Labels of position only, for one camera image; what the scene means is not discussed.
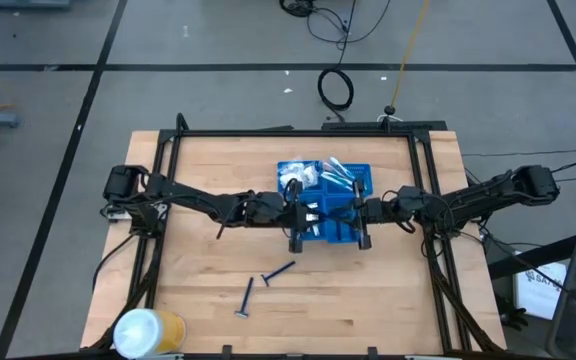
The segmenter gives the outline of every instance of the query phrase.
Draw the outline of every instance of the wooden table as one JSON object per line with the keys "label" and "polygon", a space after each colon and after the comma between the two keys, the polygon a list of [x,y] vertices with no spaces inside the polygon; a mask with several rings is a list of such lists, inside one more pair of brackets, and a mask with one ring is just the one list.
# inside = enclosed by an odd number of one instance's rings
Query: wooden table
{"label": "wooden table", "polygon": [[[455,133],[431,132],[431,138],[442,192],[465,187]],[[156,139],[157,132],[133,133],[126,163],[151,167]],[[425,164],[421,146],[419,154]],[[375,196],[414,183],[406,139],[383,137],[182,138],[175,180],[214,194],[276,191],[278,161],[331,155],[342,162],[370,163]],[[371,225],[371,250],[315,241],[306,242],[303,253],[291,254],[279,229],[226,229],[216,240],[218,228],[206,215],[171,209],[155,308],[186,320],[180,351],[219,353],[230,344],[235,353],[364,354],[368,346],[380,354],[442,352],[428,263],[420,253],[421,231],[407,234],[395,224]],[[110,225],[105,253],[128,229],[127,221]],[[478,235],[474,225],[464,231]],[[505,347],[481,245],[461,237],[452,246],[464,304]],[[124,305],[135,250],[136,241],[101,271],[82,346],[96,341]],[[259,274],[290,260],[297,264],[270,287],[263,286]],[[241,319],[233,312],[250,276],[256,280],[250,317]],[[458,348],[454,312],[447,301],[446,306]]]}

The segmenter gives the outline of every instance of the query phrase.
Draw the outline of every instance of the black metal frame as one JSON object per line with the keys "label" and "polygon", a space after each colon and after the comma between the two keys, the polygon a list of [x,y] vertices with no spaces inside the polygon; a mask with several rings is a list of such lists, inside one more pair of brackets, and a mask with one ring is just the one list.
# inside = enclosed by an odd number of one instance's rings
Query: black metal frame
{"label": "black metal frame", "polygon": [[[419,161],[419,154],[417,151],[417,143],[421,143],[424,149],[426,167],[428,169],[428,177],[430,180],[430,187],[434,194],[439,194],[439,179],[437,177],[437,169],[435,167],[434,156],[432,152],[432,144],[430,140],[429,131],[447,130],[446,123],[443,121],[422,121],[422,122],[390,122],[386,119],[380,123],[343,123],[343,124],[325,124],[321,130],[290,130],[290,129],[265,129],[265,130],[189,130],[183,116],[177,116],[177,128],[172,130],[160,130],[157,140],[157,149],[155,151],[155,160],[153,164],[153,173],[161,172],[163,166],[163,154],[166,146],[172,141],[171,160],[168,164],[168,176],[174,178],[176,167],[178,163],[178,153],[183,137],[397,137],[406,138],[408,141],[408,149],[410,152],[410,161],[412,166],[413,178],[415,186],[424,188],[421,163]],[[165,228],[167,217],[164,221],[164,232],[161,236],[155,238],[155,247],[153,250],[153,259],[161,260],[163,251],[163,241],[165,238]],[[431,239],[431,234],[424,232],[424,240],[426,240],[426,254],[428,256],[428,269],[429,271],[441,271],[436,258],[434,242]],[[133,266],[133,273],[130,283],[129,295],[134,294],[139,285],[144,262],[146,258],[146,245],[147,238],[140,238],[137,247],[137,254],[135,257],[135,264]],[[452,289],[458,298],[461,299],[461,292],[459,289],[459,282],[457,278],[457,269],[455,267],[455,260],[452,252],[451,243],[449,240],[442,241],[444,261],[448,279],[450,280]],[[146,295],[145,307],[153,308],[155,302],[155,294],[157,287],[157,277],[159,275],[159,263],[155,264],[156,273],[154,282],[148,289]],[[452,340],[450,336],[450,329],[448,326],[448,318],[446,316],[446,307],[444,304],[444,297],[439,287],[433,283],[433,296],[435,300],[435,311],[437,314],[437,323],[439,326],[439,334],[441,337],[441,345],[444,354],[453,350]],[[459,338],[461,349],[464,351],[471,351],[470,336],[463,321],[457,317],[457,327],[459,330]],[[267,354],[267,357],[276,357],[278,355]]]}

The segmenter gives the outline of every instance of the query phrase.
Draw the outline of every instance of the blue plastic tray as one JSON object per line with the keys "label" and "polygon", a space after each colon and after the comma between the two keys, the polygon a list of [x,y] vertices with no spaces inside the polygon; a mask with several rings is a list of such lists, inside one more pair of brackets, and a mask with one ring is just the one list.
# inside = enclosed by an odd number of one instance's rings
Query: blue plastic tray
{"label": "blue plastic tray", "polygon": [[[317,207],[315,208],[316,210],[319,210],[323,213],[328,212],[328,210],[326,208],[326,202],[324,200],[323,194],[312,193],[312,192],[311,193],[303,193],[299,197],[299,202],[305,203],[305,204],[317,203]],[[318,236],[315,236],[313,229],[310,228],[310,229],[308,229],[308,231],[302,232],[300,234],[301,239],[304,241],[328,239],[328,231],[327,231],[328,229],[327,229],[326,223],[317,224],[317,229],[319,230]]]}
{"label": "blue plastic tray", "polygon": [[[286,166],[287,164],[291,163],[291,161],[281,161],[277,163],[277,171],[282,167]],[[323,172],[321,162],[315,160],[306,160],[302,161],[302,163],[308,164],[315,164],[315,169],[319,173]],[[350,171],[355,178],[362,179],[364,181],[364,196],[368,197],[372,195],[373,188],[372,188],[372,172],[370,171],[370,165],[368,164],[347,164],[342,163],[342,165]],[[279,182],[279,176],[277,176],[277,191],[283,192],[284,187],[281,186]],[[309,188],[304,189],[305,192],[321,192],[324,195],[352,195],[352,190],[348,190],[345,187],[339,186],[331,181],[328,181],[322,177],[319,177],[319,181],[317,181],[317,185],[311,186]]]}
{"label": "blue plastic tray", "polygon": [[[325,199],[325,205],[328,214],[335,208],[343,208],[352,204],[354,197],[347,196],[330,196]],[[352,220],[357,215],[357,211],[352,209],[338,210],[335,212],[335,217]],[[342,222],[328,220],[326,221],[326,230],[328,234],[329,243],[351,243],[359,240],[359,233],[354,230],[350,225]]]}
{"label": "blue plastic tray", "polygon": [[[282,161],[277,164],[277,170],[290,163],[289,161]],[[318,172],[322,172],[321,162],[314,160],[303,161],[304,164],[315,164]],[[364,196],[368,197],[373,193],[372,173],[370,165],[368,164],[347,164],[342,163],[348,171],[350,171],[356,178],[361,178],[364,181]],[[277,190],[281,193],[284,187],[279,183],[277,178]],[[326,179],[319,178],[317,185],[304,189],[303,193],[299,196],[299,201],[302,203],[316,202],[319,206],[317,210],[324,213],[329,213],[332,209],[350,205],[354,199],[353,192],[339,186]],[[348,209],[335,213],[335,216],[352,220],[356,216],[356,211]],[[319,236],[315,236],[312,231],[301,233],[301,239],[304,241],[310,240],[327,240],[329,243],[351,243],[359,240],[359,233],[352,229],[348,224],[339,223],[333,220],[328,220],[319,225]]]}
{"label": "blue plastic tray", "polygon": [[[368,197],[372,195],[372,173],[370,172],[370,165],[368,164],[344,164],[342,163],[348,171],[350,171],[356,179],[362,179],[364,181],[364,196]],[[326,179],[323,183],[326,184],[326,194],[327,195],[352,195],[352,190],[348,190],[343,186],[339,186],[332,181]]]}

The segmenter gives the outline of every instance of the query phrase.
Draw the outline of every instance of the yellow label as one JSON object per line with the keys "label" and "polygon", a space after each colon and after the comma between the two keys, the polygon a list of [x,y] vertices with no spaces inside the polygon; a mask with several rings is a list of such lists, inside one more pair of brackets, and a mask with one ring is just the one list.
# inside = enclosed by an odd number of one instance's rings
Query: yellow label
{"label": "yellow label", "polygon": [[181,316],[170,312],[155,310],[163,323],[161,342],[157,346],[157,353],[167,353],[179,349],[186,336],[186,324]]}

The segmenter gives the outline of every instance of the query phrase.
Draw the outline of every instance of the gray floor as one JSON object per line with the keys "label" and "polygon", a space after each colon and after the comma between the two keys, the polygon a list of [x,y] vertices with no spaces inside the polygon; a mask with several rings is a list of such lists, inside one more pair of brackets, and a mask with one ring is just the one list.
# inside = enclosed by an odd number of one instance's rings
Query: gray floor
{"label": "gray floor", "polygon": [[[576,1],[557,2],[576,40]],[[343,16],[350,1],[318,3]],[[75,0],[70,11],[0,11],[0,64],[96,63],[116,4]],[[359,0],[353,33],[369,29],[384,4]],[[399,62],[420,4],[393,0],[384,23],[349,45],[345,62]],[[325,25],[313,19],[315,31],[337,36]],[[129,0],[109,63],[332,63],[338,56],[334,44],[312,38],[304,20],[284,14],[275,1]],[[547,3],[524,0],[432,1],[411,61],[573,63]],[[344,115],[374,121],[390,101],[397,73],[348,75],[356,97]],[[100,194],[110,167],[123,161],[132,131],[172,127],[179,111],[195,129],[316,129],[331,115],[318,98],[317,76],[105,72],[8,355],[78,348],[107,231],[97,212]],[[0,103],[14,101],[23,119],[18,129],[0,128],[1,330],[91,73],[0,72],[0,78],[9,88],[0,86]],[[345,96],[338,80],[324,85],[333,101]],[[576,149],[576,72],[409,72],[402,86],[397,115],[445,120],[464,154]],[[523,164],[557,167],[575,160],[576,154],[464,157],[480,178]],[[574,176],[576,168],[559,175]],[[546,244],[575,234],[576,181],[561,189],[551,206],[500,211],[489,227],[507,242]],[[509,336],[511,346],[526,346],[515,338]]]}

